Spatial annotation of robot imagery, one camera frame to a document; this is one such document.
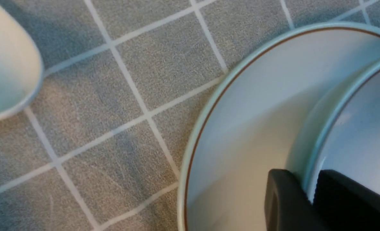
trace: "white saucer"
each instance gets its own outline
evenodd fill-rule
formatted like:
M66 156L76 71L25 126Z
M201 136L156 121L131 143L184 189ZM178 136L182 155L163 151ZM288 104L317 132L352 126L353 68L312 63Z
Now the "white saucer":
M243 60L218 86L190 136L178 190L179 230L265 230L268 171L284 168L321 96L378 58L379 28L334 22L288 32Z

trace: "bowl rim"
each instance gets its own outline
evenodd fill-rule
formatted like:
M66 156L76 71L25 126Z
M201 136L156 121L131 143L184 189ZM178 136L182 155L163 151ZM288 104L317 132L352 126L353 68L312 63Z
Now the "bowl rim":
M20 102L18 102L17 104L15 104L14 106L8 109L5 109L4 111L1 111L0 120L3 120L19 113L33 101L37 93L39 93L40 88L42 87L43 79L44 79L43 73L44 73L45 68L43 65L42 55L40 54L40 51L35 44L35 41L33 41L33 39L30 37L27 31L3 7L0 6L0 10L4 12L5 14L7 14L11 18L11 20L13 20L14 23L16 23L18 27L20 27L20 30L22 31L22 33L25 35L25 37L27 37L27 40L30 41L30 44L33 46L35 55L39 60L39 63L37 64L39 66L39 78L38 78L35 88L30 93L28 93L27 96L23 98Z
M193 130L189 136L186 149L184 151L177 192L177 225L180 231L187 231L187 190L188 180L190 178L190 171L193 163L193 157L199 142L199 138L203 133L203 129L209 119L209 116L215 109L215 106L221 99L222 95L224 95L224 93L234 82L234 80L245 69L247 69L247 67L249 67L250 64L252 64L254 61L256 61L259 57L261 57L263 54L265 54L272 48L278 46L279 44L285 41L288 41L292 38L309 32L334 29L361 31L380 37L380 28L357 22L321 22L300 27L288 31L282 35L279 35L278 37L272 39L271 41L259 47L257 50L253 51L249 56L240 61L240 63L238 63L217 86L212 96L200 112L199 117L197 118Z
M329 101L329 102L332 102L331 107L322 109L322 108L316 108L317 106L315 106L313 110L310 112L309 117L312 117L311 114L316 114L317 112L321 112L321 110L331 111L331 113L329 113L328 116L326 117L326 120L324 121L316 120L318 122L322 121L322 124L319 127L319 129L317 129L318 135L314 139L315 142L310 144L312 145L312 149L309 154L307 164L305 165L306 169L304 170L304 178L303 178L303 181L301 182L301 185L303 189L306 190L305 193L307 195L311 193L309 192L309 190L311 190L310 183L314 181L315 177L318 177L318 175L316 175L316 172L318 172L319 166L315 166L315 164L320 161L320 158L321 158L320 153L323 150L325 143L327 141L327 138L330 132L332 131L334 124L338 120L338 117L340 116L342 111L346 108L347 104L351 101L351 99L355 95L357 95L357 92L379 73L380 73L380 59L374 61L373 63L368 65L366 68L362 69L359 73L356 73L355 75L350 76L349 79L346 79L342 83L339 83L337 86L331 89L328 93L326 93L325 96L323 96L322 99L318 103L318 104L321 104L323 102Z

